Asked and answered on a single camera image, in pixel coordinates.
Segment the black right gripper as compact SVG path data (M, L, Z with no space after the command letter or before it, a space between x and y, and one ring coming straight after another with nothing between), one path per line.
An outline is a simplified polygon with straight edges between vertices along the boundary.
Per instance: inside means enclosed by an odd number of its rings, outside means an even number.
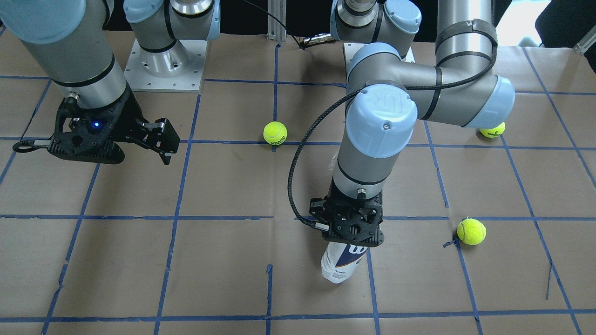
M58 108L49 153L67 161L117 165L125 153L117 142L139 144L145 138L145 119L132 90L109 105L84 109L73 97Z

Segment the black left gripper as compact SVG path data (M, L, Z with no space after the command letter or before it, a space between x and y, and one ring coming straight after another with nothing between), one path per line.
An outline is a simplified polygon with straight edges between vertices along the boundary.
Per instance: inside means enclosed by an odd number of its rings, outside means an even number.
M381 192L369 199L361 188L353 199L333 182L323 199L310 200L309 212L315 218L311 227L321 231L326 241L362 247L377 247L385 241L379 228L383 221Z

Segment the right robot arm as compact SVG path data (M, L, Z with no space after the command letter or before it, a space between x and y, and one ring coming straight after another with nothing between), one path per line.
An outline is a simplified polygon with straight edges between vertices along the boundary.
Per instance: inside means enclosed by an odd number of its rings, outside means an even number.
M117 165L125 159L120 142L160 155L165 165L180 138L162 117L148 121L134 96L133 80L119 65L103 28L113 0L3 0L1 20L57 85L63 100L48 139L21 140L13 151L45 149L66 161ZM219 0L126 0L123 9L138 53L139 83L157 89L198 91L198 40L218 38Z

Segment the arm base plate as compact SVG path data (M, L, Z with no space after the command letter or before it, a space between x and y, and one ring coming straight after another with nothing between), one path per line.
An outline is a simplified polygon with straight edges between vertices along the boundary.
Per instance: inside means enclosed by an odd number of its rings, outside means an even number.
M345 58L345 67L347 69L351 65L353 56L365 45L366 44L344 43L343 51L344 51L344 58ZM402 61L405 61L408 63L416 62L414 54L413 54L413 50L411 47L409 48L408 53L406 53L405 56L402 57Z
M149 53L135 41L125 78L135 92L199 93L208 45L204 40L179 40L168 51Z

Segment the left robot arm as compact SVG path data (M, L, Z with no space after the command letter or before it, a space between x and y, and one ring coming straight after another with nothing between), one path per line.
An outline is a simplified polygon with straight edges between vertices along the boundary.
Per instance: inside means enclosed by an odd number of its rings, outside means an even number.
M421 23L409 0L335 0L331 34L362 43L347 70L345 131L328 195L311 199L322 238L376 247L384 240L382 188L417 120L494 128L515 87L495 75L491 0L440 0L434 66L405 60Z

